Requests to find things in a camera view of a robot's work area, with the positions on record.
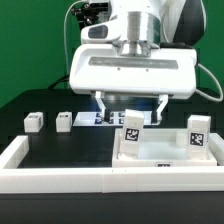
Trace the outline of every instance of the white cube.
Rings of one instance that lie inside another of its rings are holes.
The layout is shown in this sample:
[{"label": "white cube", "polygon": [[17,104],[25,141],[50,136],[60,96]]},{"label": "white cube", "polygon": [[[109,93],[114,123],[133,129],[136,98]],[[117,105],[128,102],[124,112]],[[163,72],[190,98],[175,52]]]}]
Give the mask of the white cube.
[{"label": "white cube", "polygon": [[43,113],[29,113],[24,119],[24,130],[25,132],[39,132],[44,124]]},{"label": "white cube", "polygon": [[72,113],[61,112],[56,118],[56,131],[57,132],[70,132],[72,127]]},{"label": "white cube", "polygon": [[144,112],[126,110],[120,152],[138,155],[144,126]]},{"label": "white cube", "polygon": [[187,157],[207,159],[211,117],[192,115],[188,119]]}]

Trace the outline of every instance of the green background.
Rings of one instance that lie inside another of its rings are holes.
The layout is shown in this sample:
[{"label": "green background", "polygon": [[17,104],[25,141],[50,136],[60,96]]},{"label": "green background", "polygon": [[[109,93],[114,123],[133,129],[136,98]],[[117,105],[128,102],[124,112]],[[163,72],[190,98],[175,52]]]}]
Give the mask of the green background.
[{"label": "green background", "polygon": [[[63,23],[72,0],[0,1],[0,107],[28,89],[45,89],[66,74]],[[204,0],[207,30],[196,45],[201,63],[224,86],[224,1]],[[69,17],[69,53],[79,45],[79,31]],[[214,88],[198,72],[198,85]]]}]

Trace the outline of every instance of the small white block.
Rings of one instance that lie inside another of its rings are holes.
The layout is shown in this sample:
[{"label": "small white block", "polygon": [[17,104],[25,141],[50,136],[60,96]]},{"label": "small white block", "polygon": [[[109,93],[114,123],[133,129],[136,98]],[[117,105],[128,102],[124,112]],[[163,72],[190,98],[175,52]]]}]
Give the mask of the small white block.
[{"label": "small white block", "polygon": [[144,112],[126,110],[120,152],[138,155],[144,126]]},{"label": "small white block", "polygon": [[207,159],[211,117],[192,115],[188,119],[187,157]]},{"label": "small white block", "polygon": [[25,132],[39,132],[44,124],[43,113],[29,113],[24,119]]},{"label": "small white block", "polygon": [[61,112],[56,118],[56,130],[57,132],[70,132],[72,127],[72,113]]}]

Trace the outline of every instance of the black cable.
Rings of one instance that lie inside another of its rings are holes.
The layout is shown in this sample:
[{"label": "black cable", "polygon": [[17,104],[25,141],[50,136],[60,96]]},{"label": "black cable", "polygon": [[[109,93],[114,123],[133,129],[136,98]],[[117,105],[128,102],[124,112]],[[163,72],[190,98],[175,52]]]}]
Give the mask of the black cable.
[{"label": "black cable", "polygon": [[55,86],[57,86],[59,83],[68,82],[69,81],[69,75],[64,75],[63,77],[56,80],[54,83],[52,83],[50,86],[48,86],[47,89],[54,89]]}]

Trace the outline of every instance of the white box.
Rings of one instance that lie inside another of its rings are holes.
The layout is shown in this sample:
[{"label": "white box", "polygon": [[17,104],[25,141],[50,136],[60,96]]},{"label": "white box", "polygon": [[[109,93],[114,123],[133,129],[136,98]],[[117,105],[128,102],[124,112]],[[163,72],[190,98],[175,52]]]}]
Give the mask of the white box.
[{"label": "white box", "polygon": [[70,132],[72,126],[72,113],[61,112],[56,118],[57,132]]},{"label": "white box", "polygon": [[217,161],[210,150],[205,160],[187,158],[186,146],[180,147],[176,144],[176,135],[180,131],[186,133],[187,129],[144,129],[138,158],[126,159],[119,157],[123,132],[122,129],[116,129],[112,167],[217,166]]},{"label": "white box", "polygon": [[24,119],[25,132],[39,132],[44,124],[43,113],[29,113]]},{"label": "white box", "polygon": [[123,139],[120,145],[121,153],[138,155],[143,126],[144,112],[136,110],[125,111]]},{"label": "white box", "polygon": [[187,157],[206,159],[211,117],[192,115],[188,119]]}]

